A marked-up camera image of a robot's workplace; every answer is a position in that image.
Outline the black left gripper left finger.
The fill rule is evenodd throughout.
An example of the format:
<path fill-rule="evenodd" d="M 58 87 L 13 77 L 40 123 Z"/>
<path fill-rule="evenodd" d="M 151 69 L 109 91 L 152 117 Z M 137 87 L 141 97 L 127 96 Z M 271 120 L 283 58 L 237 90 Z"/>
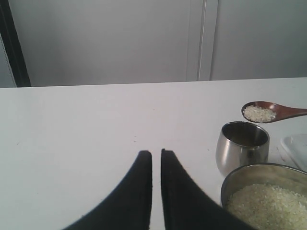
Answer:
<path fill-rule="evenodd" d="M 116 188 L 67 230 L 148 230 L 152 210 L 152 154 L 138 153 Z"/>

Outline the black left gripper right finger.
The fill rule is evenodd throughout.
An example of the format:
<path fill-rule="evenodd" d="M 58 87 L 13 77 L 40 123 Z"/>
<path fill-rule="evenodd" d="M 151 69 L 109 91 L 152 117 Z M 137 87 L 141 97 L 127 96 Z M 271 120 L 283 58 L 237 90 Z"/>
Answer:
<path fill-rule="evenodd" d="M 161 150 L 161 193 L 167 230 L 248 230 L 211 200 L 171 150 Z"/>

